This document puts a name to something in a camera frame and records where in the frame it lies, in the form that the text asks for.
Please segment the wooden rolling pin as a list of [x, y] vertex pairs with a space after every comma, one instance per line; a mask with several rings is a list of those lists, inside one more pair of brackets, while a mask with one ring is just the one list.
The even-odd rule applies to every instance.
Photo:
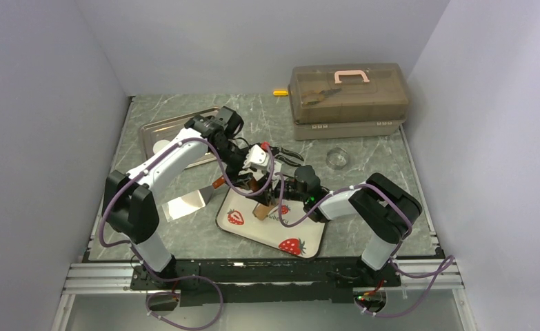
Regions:
[[275, 209], [274, 204], [264, 205], [264, 204], [258, 203], [254, 207], [252, 214], [256, 219], [263, 221], [274, 209]]

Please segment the strawberry pattern white tray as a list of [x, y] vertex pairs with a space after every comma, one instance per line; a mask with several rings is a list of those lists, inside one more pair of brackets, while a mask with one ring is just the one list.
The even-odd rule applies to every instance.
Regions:
[[305, 214], [302, 202], [284, 200], [275, 206], [262, 220], [256, 218], [256, 201], [229, 191], [217, 213], [217, 226], [244, 239], [266, 245], [301, 259], [313, 259], [319, 255], [326, 230], [324, 223], [309, 218], [295, 227], [287, 228], [279, 222], [279, 212], [287, 224], [300, 220]]

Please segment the spatula with wooden handle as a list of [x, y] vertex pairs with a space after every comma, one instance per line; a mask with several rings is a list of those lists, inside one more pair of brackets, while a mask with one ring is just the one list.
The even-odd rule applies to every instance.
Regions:
[[177, 197], [163, 205], [163, 214], [167, 222], [178, 220], [206, 207], [215, 191], [226, 184], [224, 177], [219, 177], [210, 185]]

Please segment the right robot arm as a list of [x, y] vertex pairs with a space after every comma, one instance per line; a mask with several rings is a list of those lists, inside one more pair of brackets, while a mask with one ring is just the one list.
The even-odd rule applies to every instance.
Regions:
[[303, 204], [302, 219], [317, 223], [354, 216], [373, 231], [373, 238], [359, 258], [357, 276], [366, 286], [374, 286], [384, 276], [384, 267], [397, 253], [413, 229], [423, 207], [412, 195], [381, 173], [366, 181], [331, 191], [321, 185], [314, 168], [303, 165], [293, 177], [276, 173], [276, 183], [268, 186], [255, 200], [275, 206], [285, 200]]

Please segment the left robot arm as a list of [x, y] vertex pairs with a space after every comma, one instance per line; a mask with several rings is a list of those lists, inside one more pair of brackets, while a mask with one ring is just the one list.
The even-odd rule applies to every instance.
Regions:
[[105, 184], [103, 209], [99, 224], [99, 242], [112, 247], [104, 237], [105, 226], [125, 236], [144, 266], [149, 268], [148, 280], [157, 289], [169, 288], [175, 280], [176, 259], [165, 247], [157, 232], [159, 208], [157, 197], [163, 193], [191, 163], [212, 153], [220, 165], [226, 165], [227, 184], [235, 183], [247, 152], [238, 148], [233, 139], [240, 133], [244, 121], [228, 107], [214, 116], [200, 114], [189, 119], [179, 133], [163, 149], [147, 161], [127, 171], [112, 171]]

